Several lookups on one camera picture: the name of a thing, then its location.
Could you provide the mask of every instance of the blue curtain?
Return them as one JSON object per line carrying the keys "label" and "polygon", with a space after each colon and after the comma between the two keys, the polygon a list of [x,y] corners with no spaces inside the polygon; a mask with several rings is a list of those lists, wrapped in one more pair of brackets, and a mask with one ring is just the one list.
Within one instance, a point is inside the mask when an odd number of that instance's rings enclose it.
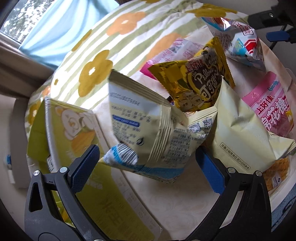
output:
{"label": "blue curtain", "polygon": [[56,0],[19,50],[56,69],[84,34],[118,5],[115,0]]}

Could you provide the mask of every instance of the wall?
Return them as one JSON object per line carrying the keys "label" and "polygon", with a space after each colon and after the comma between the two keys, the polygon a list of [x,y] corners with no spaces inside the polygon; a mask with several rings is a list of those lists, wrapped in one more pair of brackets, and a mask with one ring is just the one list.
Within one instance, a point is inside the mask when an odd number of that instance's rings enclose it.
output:
{"label": "wall", "polygon": [[9,153],[9,118],[15,99],[0,95],[0,198],[15,222],[24,229],[27,189],[17,189],[9,182],[3,159]]}

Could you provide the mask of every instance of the window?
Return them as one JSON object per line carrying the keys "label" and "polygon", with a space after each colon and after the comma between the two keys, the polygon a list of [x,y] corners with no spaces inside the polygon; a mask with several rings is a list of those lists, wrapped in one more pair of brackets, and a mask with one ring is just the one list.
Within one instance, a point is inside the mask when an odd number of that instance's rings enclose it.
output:
{"label": "window", "polygon": [[8,15],[0,32],[22,43],[55,0],[20,0]]}

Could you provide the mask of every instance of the chip bag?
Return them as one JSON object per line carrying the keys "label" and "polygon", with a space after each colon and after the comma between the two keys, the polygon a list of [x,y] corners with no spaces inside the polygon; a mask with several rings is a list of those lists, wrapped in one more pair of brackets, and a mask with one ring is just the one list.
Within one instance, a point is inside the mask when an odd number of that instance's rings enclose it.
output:
{"label": "chip bag", "polygon": [[275,73],[268,72],[242,100],[255,111],[268,131],[286,137],[292,130],[292,112]]}
{"label": "chip bag", "polygon": [[191,59],[202,47],[203,45],[193,43],[186,39],[176,39],[168,49],[162,51],[152,59],[148,60],[143,65],[140,72],[156,80],[153,74],[151,74],[151,72],[148,70],[149,67],[154,64],[169,62],[173,60]]}
{"label": "chip bag", "polygon": [[224,80],[215,106],[217,122],[206,144],[226,167],[249,174],[264,172],[276,160],[294,153],[295,141],[267,131],[251,107]]}
{"label": "chip bag", "polygon": [[218,36],[227,57],[265,71],[263,51],[256,31],[245,23],[227,18],[202,18]]}
{"label": "chip bag", "polygon": [[187,118],[162,96],[116,71],[109,77],[109,102],[119,143],[99,162],[166,183],[183,172],[217,114],[212,107]]}
{"label": "chip bag", "polygon": [[263,172],[267,190],[277,188],[288,176],[290,167],[289,157],[277,160],[270,168]]}
{"label": "chip bag", "polygon": [[188,61],[156,64],[149,71],[167,89],[175,105],[183,112],[213,106],[219,95],[222,76],[234,87],[218,37],[211,39]]}

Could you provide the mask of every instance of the white snack bag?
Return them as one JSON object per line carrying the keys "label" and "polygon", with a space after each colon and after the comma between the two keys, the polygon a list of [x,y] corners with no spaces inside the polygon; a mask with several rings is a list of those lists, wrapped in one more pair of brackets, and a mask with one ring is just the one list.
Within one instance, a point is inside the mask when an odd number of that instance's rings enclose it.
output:
{"label": "white snack bag", "polygon": [[187,118],[162,96],[115,71],[109,77],[109,102],[119,143],[100,162],[167,183],[183,172],[217,114],[211,107]]}

